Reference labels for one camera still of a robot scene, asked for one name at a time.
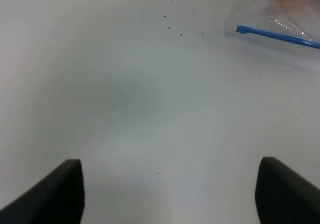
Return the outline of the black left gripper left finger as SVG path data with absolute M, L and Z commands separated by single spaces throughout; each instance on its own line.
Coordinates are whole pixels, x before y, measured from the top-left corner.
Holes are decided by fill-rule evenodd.
M 79 224 L 85 210 L 81 160 L 68 159 L 0 210 L 2 224 Z

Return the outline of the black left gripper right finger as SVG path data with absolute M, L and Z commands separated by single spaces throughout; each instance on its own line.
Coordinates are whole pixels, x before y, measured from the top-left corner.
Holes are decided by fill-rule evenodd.
M 320 189 L 275 157 L 263 157 L 255 203 L 262 224 L 318 224 Z

